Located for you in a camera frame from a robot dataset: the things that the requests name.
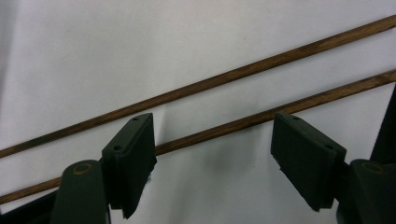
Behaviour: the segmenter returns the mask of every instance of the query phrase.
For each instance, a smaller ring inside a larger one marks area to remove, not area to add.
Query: wooden stick
[[[235,133],[241,130],[244,130],[246,128],[262,124],[266,121],[274,119],[275,112],[278,111],[283,111],[287,113],[296,113],[299,111],[303,111],[312,107],[315,107],[317,105],[323,105],[327,104],[329,102],[336,101],[338,99],[342,99],[344,97],[362,92],[362,91],[368,91],[370,89],[380,87],[386,84],[389,84],[391,82],[396,81],[396,69],[388,71],[386,73],[374,76],[374,77],[368,77],[365,79],[362,79],[357,82],[353,82],[350,84],[347,84],[342,87],[338,87],[335,89],[332,89],[330,91],[324,91],[322,93],[306,97],[304,99],[294,101],[289,104],[285,104],[282,106],[275,107],[273,109],[269,109],[266,111],[263,111],[261,113],[255,114],[248,116],[243,119],[238,119],[223,125],[220,125],[215,128],[211,128],[206,131],[202,131],[199,133],[195,133],[186,137],[179,138],[177,140],[156,146],[156,155],[162,155],[171,151],[175,151],[178,149],[181,149],[183,147],[189,147],[193,146],[195,144],[208,141],[213,138],[217,138],[220,136],[223,136],[228,133]],[[56,179],[52,179],[50,181],[26,188],[26,189],[21,189],[12,193],[9,193],[7,195],[1,196],[0,197],[0,204],[2,203],[9,203],[14,200],[17,200],[22,197],[29,196],[34,193],[41,192],[46,189],[52,189],[56,188],[60,184],[60,177]]]
[[[182,87],[180,89],[169,91],[162,95],[155,96],[153,98],[147,99],[145,101],[136,103],[134,105],[128,105],[124,108],[109,112],[102,116],[88,119],[82,121],[78,124],[63,128],[53,133],[47,133],[37,138],[28,140],[26,142],[17,144],[12,147],[7,147],[0,150],[0,158],[24,151],[26,149],[37,147],[46,144],[51,141],[55,141],[66,136],[80,133],[91,128],[97,127],[99,125],[108,123],[110,121],[121,119],[130,116],[134,113],[150,109],[157,105],[163,105],[177,99],[193,95],[195,93],[206,91],[217,86],[235,81],[237,79],[248,77],[262,71],[278,67],[280,65],[295,62],[302,58],[321,53],[328,49],[334,49],[340,47],[347,43],[362,39],[364,37],[375,35],[383,31],[387,31],[396,26],[396,15],[387,17],[385,19],[374,21],[363,25],[361,27],[343,32],[338,35],[333,35],[331,37],[319,40],[317,42],[299,47],[297,49],[292,49],[276,56],[248,64],[246,66],[234,69],[232,71],[211,77],[188,86]]]

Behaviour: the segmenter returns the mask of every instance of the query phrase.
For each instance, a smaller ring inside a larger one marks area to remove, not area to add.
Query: brown wooden strip
[[[322,93],[306,97],[304,99],[294,101],[289,104],[285,104],[282,106],[275,107],[273,109],[269,109],[266,111],[263,111],[261,113],[255,114],[248,116],[243,119],[238,119],[223,125],[220,125],[215,128],[211,128],[206,131],[202,131],[199,133],[195,133],[186,137],[179,138],[177,140],[156,146],[156,155],[162,155],[164,153],[168,153],[171,151],[175,151],[178,149],[181,149],[183,147],[189,147],[193,146],[195,144],[208,141],[213,138],[217,138],[220,136],[223,136],[228,133],[234,133],[238,132],[240,130],[244,130],[246,128],[262,124],[266,121],[274,119],[274,114],[275,112],[278,111],[283,111],[287,113],[296,113],[299,111],[303,111],[312,107],[315,107],[317,105],[323,105],[327,104],[329,102],[336,101],[338,99],[342,99],[344,97],[348,97],[350,95],[362,92],[362,91],[368,91],[370,89],[380,87],[386,84],[389,84],[391,82],[396,81],[396,69],[388,71],[386,73],[374,76],[374,77],[368,77],[365,79],[362,79],[357,82],[353,82],[350,84],[347,84],[342,87],[338,87],[335,89],[332,89],[330,91],[324,91]],[[41,192],[46,189],[51,189],[51,188],[56,188],[59,186],[60,177],[56,179],[52,179],[50,181],[34,185],[32,187],[26,188],[26,189],[21,189],[12,193],[9,193],[7,195],[1,196],[0,197],[0,204],[2,203],[8,203],[14,200],[17,200],[19,198]]]
[[[195,93],[206,91],[217,86],[235,81],[237,79],[248,77],[262,71],[278,67],[280,65],[295,62],[302,58],[321,53],[328,49],[334,49],[336,47],[340,47],[347,43],[351,43],[353,41],[362,39],[364,37],[375,35],[380,32],[387,31],[396,26],[396,15],[387,17],[385,19],[374,21],[363,25],[361,27],[343,32],[338,35],[333,35],[331,37],[319,40],[317,42],[299,47],[297,49],[292,49],[280,54],[277,54],[273,57],[248,64],[246,66],[234,69],[232,71],[217,75],[215,77],[211,77],[188,86],[182,87],[180,89],[169,91],[162,95],[155,96],[153,98],[147,99],[145,101],[139,102],[134,105],[128,105],[124,108],[106,113],[102,116],[88,119],[82,121],[78,124],[63,128],[53,133],[47,133],[37,138],[28,140],[26,142],[17,144],[12,147],[7,147],[0,150],[0,158],[4,158],[6,156],[24,151],[26,149],[37,147],[48,142],[64,138],[66,136],[80,133],[91,128],[97,127],[99,125],[108,123],[110,121],[121,119],[137,112],[141,112],[143,110],[150,109],[157,105],[163,105],[177,99],[193,95]]]

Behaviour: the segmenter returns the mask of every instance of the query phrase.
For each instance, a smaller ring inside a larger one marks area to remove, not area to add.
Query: wood grain
[[[0,150],[0,158],[22,152],[26,149],[37,147],[48,142],[55,141],[66,136],[80,133],[91,128],[100,126],[102,124],[108,123],[110,121],[121,119],[137,112],[141,112],[150,109],[157,105],[163,105],[180,98],[193,95],[195,93],[206,91],[215,88],[220,85],[235,81],[243,77],[249,77],[251,75],[260,73],[262,71],[278,67],[286,63],[292,63],[302,58],[321,53],[328,49],[334,49],[345,44],[351,43],[353,41],[362,39],[364,37],[375,35],[384,31],[387,31],[396,26],[396,15],[386,17],[385,19],[374,21],[363,25],[361,27],[343,32],[338,35],[333,35],[331,37],[319,40],[317,42],[299,47],[297,49],[292,49],[275,56],[272,56],[261,61],[245,65],[240,68],[236,68],[232,71],[211,77],[188,86],[176,89],[174,91],[169,91],[162,95],[155,96],[153,98],[147,99],[145,101],[136,103],[134,105],[128,105],[124,108],[106,113],[102,116],[88,119],[80,123],[74,124],[72,126],[63,128],[53,133],[47,133],[37,138],[25,141],[23,143],[17,144],[12,147],[7,147]]]
[[[223,136],[228,133],[235,133],[244,130],[249,127],[253,127],[258,124],[262,124],[266,121],[274,119],[275,112],[283,111],[286,113],[296,113],[303,111],[318,105],[327,104],[329,102],[336,101],[348,97],[350,95],[368,91],[370,89],[380,87],[396,81],[396,69],[379,74],[377,76],[368,77],[360,81],[356,81],[347,84],[342,87],[332,89],[330,91],[324,91],[322,93],[306,97],[304,99],[294,101],[289,104],[281,105],[261,113],[248,116],[243,119],[238,119],[218,127],[211,128],[206,131],[195,133],[186,137],[179,138],[177,140],[156,146],[156,155],[162,155],[168,152],[172,152],[183,147],[193,146],[195,144],[208,141],[213,138]],[[0,197],[0,204],[9,203],[19,198],[41,192],[46,189],[56,188],[60,185],[60,177],[52,179],[50,181],[26,188],[21,189],[7,195]]]

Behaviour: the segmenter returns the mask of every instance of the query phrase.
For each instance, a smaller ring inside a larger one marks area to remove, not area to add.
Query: gray background
[[[395,12],[392,0],[2,1],[0,148]],[[393,69],[395,40],[387,31],[150,109],[156,143]],[[296,115],[346,147],[347,161],[367,159],[392,88]],[[0,194],[98,160],[128,119],[1,159]],[[335,223],[337,202],[312,211],[278,170],[272,127],[158,157],[136,213],[113,211],[113,223]]]

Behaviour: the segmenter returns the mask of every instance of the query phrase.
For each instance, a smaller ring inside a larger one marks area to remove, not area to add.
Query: thin wooden dowel
[[[342,87],[338,87],[335,89],[332,89],[330,91],[324,91],[322,93],[306,97],[304,99],[294,101],[289,104],[281,105],[266,111],[263,111],[261,113],[251,115],[248,117],[245,117],[243,119],[238,119],[223,125],[220,125],[215,128],[211,128],[206,131],[202,131],[199,133],[195,133],[186,137],[179,138],[177,140],[156,146],[156,155],[162,155],[171,151],[175,151],[178,149],[181,149],[183,147],[189,147],[193,146],[195,144],[208,141],[213,138],[217,138],[220,136],[223,136],[228,133],[235,133],[241,130],[244,130],[246,128],[262,124],[264,122],[267,122],[269,120],[274,119],[275,112],[278,111],[283,111],[286,113],[296,113],[299,111],[303,111],[312,107],[315,107],[317,105],[323,105],[327,104],[329,102],[333,102],[345,97],[348,97],[350,95],[362,92],[362,91],[368,91],[370,89],[380,87],[386,84],[389,84],[391,82],[396,81],[396,69],[388,71],[386,73],[374,76],[374,77],[368,77],[366,79],[362,79],[357,82],[353,82],[350,84],[347,84]],[[26,189],[21,189],[12,193],[9,193],[7,195],[1,196],[0,197],[0,204],[2,203],[9,203],[14,200],[17,200],[22,197],[26,197],[28,195],[34,194],[41,192],[46,189],[52,189],[56,188],[59,186],[60,177],[56,179],[52,179],[50,181],[34,185],[32,187],[26,188]]]
[[[110,121],[121,119],[137,112],[141,112],[157,105],[163,105],[180,98],[184,98],[195,93],[206,91],[215,88],[220,85],[235,81],[237,79],[248,77],[262,71],[278,67],[280,65],[295,62],[302,58],[321,53],[328,49],[334,49],[336,47],[343,46],[345,44],[351,43],[353,41],[362,39],[364,37],[375,35],[384,31],[387,31],[396,26],[396,15],[386,17],[385,19],[374,21],[363,25],[361,27],[343,32],[338,35],[333,35],[331,37],[319,40],[317,42],[299,47],[297,49],[292,49],[270,58],[245,65],[243,67],[234,69],[232,71],[211,77],[188,86],[182,87],[180,89],[169,91],[162,95],[155,96],[153,98],[147,99],[145,101],[136,103],[134,105],[128,105],[124,108],[106,113],[102,116],[88,119],[82,121],[78,124],[63,128],[53,133],[47,133],[37,138],[28,140],[26,142],[17,144],[12,147],[7,147],[0,150],[0,158],[24,151],[26,149],[37,147],[48,142],[64,138],[66,136],[80,133],[91,128],[97,127],[99,125],[108,123]]]

